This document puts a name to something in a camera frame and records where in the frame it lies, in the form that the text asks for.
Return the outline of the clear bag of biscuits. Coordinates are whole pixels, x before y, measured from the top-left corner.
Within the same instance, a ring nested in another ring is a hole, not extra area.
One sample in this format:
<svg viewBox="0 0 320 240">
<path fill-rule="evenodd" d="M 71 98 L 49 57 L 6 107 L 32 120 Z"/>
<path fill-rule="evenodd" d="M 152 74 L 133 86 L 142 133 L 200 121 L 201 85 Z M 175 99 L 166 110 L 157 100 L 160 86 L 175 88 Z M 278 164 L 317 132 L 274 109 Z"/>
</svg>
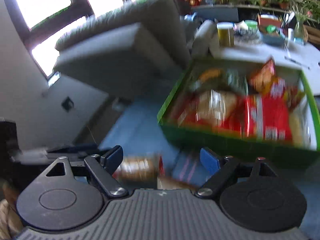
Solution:
<svg viewBox="0 0 320 240">
<path fill-rule="evenodd" d="M 162 156 L 134 156 L 124 158 L 112 177 L 123 181 L 151 181 L 163 175 Z"/>
</svg>

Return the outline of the red snack bag silver stripe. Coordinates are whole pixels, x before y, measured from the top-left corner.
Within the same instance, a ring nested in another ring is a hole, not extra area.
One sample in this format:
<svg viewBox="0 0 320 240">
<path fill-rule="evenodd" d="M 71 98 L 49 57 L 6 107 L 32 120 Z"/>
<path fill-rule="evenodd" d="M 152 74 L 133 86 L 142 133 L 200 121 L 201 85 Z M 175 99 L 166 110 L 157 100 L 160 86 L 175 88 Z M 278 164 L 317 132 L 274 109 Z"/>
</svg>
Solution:
<svg viewBox="0 0 320 240">
<path fill-rule="evenodd" d="M 281 98 L 249 95 L 245 100 L 244 133 L 248 138 L 292 141 L 289 110 Z"/>
</svg>

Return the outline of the red yellow noodle snack bag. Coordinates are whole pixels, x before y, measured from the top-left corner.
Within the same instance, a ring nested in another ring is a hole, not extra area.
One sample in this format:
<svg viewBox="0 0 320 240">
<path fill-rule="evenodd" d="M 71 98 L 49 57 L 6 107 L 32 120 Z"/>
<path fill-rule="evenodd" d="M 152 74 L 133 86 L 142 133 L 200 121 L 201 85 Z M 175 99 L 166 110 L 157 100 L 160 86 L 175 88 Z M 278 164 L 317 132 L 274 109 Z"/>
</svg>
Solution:
<svg viewBox="0 0 320 240">
<path fill-rule="evenodd" d="M 269 58 L 264 65 L 253 72 L 248 78 L 248 84 L 259 94 L 268 98 L 282 99 L 290 111 L 302 101 L 305 92 L 297 86 L 289 86 L 276 74 L 274 58 Z"/>
</svg>

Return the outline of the blue striped table cloth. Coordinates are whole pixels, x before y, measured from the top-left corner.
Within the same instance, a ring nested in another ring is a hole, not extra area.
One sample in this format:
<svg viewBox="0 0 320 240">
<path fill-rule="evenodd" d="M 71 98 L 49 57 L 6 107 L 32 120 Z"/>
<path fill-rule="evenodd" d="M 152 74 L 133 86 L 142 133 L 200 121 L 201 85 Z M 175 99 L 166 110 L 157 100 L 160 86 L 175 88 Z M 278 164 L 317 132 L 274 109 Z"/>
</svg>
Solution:
<svg viewBox="0 0 320 240">
<path fill-rule="evenodd" d="M 159 103 L 135 102 L 127 107 L 99 144 L 100 148 L 120 145 L 124 155 L 159 153 L 165 170 L 175 166 L 181 150 L 165 139 L 157 124 Z M 280 169 L 279 175 L 291 180 L 304 194 L 307 211 L 300 229 L 311 239 L 319 239 L 319 161 L 306 170 Z"/>
</svg>

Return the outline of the red beige cracker bag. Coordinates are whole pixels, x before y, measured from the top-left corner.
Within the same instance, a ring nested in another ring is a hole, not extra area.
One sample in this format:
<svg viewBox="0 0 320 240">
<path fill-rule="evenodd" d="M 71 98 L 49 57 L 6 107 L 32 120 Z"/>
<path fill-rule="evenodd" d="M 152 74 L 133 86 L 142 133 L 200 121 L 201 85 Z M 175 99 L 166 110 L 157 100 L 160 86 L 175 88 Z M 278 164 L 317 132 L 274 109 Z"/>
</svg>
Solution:
<svg viewBox="0 0 320 240">
<path fill-rule="evenodd" d="M 179 126 L 205 127 L 241 132 L 244 98 L 232 92 L 208 90 L 193 95 L 177 118 Z"/>
</svg>

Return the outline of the green cardboard box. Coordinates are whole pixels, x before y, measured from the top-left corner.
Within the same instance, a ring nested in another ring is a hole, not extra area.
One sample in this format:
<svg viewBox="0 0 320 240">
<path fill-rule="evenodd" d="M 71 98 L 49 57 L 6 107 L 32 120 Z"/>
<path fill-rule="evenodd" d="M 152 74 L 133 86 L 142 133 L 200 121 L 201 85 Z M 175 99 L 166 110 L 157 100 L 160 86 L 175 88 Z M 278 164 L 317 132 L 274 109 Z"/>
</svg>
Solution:
<svg viewBox="0 0 320 240">
<path fill-rule="evenodd" d="M 265 63 L 194 59 L 157 121 L 181 148 L 208 147 L 244 161 L 265 157 L 305 169 L 319 159 L 319 111 L 302 70 Z"/>
</svg>

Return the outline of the green chip snack bag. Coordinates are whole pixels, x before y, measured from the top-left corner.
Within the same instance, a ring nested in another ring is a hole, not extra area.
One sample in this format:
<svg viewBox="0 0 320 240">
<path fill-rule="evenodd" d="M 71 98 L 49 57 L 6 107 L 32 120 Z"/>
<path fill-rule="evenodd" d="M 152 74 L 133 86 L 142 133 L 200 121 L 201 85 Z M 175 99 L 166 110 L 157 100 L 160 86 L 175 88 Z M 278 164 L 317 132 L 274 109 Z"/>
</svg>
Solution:
<svg viewBox="0 0 320 240">
<path fill-rule="evenodd" d="M 188 85 L 193 93 L 208 90 L 233 92 L 240 96 L 248 95 L 248 83 L 245 76 L 240 75 L 237 70 L 221 68 L 209 68 L 198 77 L 193 77 Z"/>
</svg>

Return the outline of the grey sofa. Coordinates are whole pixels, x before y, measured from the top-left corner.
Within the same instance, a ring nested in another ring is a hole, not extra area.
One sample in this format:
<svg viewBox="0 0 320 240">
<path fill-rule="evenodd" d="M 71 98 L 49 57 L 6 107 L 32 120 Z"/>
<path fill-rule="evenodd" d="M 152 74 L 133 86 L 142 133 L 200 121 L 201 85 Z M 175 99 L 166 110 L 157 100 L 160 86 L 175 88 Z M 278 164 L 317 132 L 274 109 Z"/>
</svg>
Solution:
<svg viewBox="0 0 320 240">
<path fill-rule="evenodd" d="M 183 24 L 172 0 L 138 0 L 62 35 L 54 70 L 111 96 L 133 100 L 189 63 Z"/>
</svg>

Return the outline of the yellow cylindrical can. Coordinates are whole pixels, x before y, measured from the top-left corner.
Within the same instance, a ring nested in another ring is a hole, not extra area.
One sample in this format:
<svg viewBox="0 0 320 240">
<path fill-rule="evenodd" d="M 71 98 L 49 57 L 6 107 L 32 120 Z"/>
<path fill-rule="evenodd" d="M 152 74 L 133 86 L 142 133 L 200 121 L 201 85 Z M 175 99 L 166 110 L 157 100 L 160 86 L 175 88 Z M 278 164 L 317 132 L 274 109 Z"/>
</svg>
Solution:
<svg viewBox="0 0 320 240">
<path fill-rule="evenodd" d="M 231 22 L 219 22 L 216 25 L 221 47 L 234 46 L 234 24 Z"/>
</svg>

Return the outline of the white round table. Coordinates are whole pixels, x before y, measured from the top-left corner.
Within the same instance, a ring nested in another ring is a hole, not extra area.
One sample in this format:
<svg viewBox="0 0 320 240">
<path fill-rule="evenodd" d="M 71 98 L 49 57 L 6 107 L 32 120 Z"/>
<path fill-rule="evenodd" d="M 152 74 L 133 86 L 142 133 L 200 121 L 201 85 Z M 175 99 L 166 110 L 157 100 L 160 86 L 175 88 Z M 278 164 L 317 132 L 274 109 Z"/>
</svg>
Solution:
<svg viewBox="0 0 320 240">
<path fill-rule="evenodd" d="M 210 42 L 209 51 L 217 59 L 263 63 L 272 57 L 275 63 L 281 66 L 319 70 L 319 50 L 309 43 L 300 45 L 286 41 L 283 46 L 277 47 L 264 43 L 235 41 L 233 47 L 221 47 L 215 37 Z"/>
</svg>

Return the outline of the blue plastic basket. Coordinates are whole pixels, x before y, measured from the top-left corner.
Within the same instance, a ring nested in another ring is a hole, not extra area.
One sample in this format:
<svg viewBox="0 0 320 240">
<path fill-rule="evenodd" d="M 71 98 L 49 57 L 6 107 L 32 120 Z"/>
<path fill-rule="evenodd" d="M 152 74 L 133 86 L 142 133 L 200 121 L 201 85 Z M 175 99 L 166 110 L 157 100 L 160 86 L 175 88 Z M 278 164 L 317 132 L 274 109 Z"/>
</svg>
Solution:
<svg viewBox="0 0 320 240">
<path fill-rule="evenodd" d="M 278 31 L 273 34 L 266 34 L 260 32 L 260 39 L 264 44 L 270 45 L 270 46 L 282 46 L 285 43 L 285 35 Z"/>
</svg>

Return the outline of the grey tv cabinet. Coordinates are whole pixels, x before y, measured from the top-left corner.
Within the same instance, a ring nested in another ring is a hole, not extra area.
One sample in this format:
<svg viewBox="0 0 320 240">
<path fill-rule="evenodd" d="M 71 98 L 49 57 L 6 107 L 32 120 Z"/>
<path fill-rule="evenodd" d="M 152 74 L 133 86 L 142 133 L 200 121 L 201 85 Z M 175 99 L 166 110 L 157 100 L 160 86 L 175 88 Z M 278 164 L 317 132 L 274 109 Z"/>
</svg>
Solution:
<svg viewBox="0 0 320 240">
<path fill-rule="evenodd" d="M 206 20 L 238 23 L 244 20 L 257 20 L 258 15 L 274 15 L 284 18 L 286 11 L 278 8 L 259 7 L 257 5 L 199 5 L 191 8 L 192 13 Z"/>
</svg>

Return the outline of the glass vase with plant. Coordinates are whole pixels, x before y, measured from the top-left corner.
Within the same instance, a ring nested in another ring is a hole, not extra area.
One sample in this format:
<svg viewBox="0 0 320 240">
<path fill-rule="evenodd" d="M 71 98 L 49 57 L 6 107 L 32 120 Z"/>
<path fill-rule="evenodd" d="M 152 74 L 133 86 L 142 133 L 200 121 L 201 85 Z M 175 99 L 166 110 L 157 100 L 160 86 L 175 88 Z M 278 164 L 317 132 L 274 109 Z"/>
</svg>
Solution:
<svg viewBox="0 0 320 240">
<path fill-rule="evenodd" d="M 297 2 L 292 4 L 292 11 L 295 13 L 296 25 L 294 28 L 294 41 L 305 44 L 308 41 L 308 35 L 304 30 L 304 22 L 308 19 L 303 8 Z"/>
</svg>

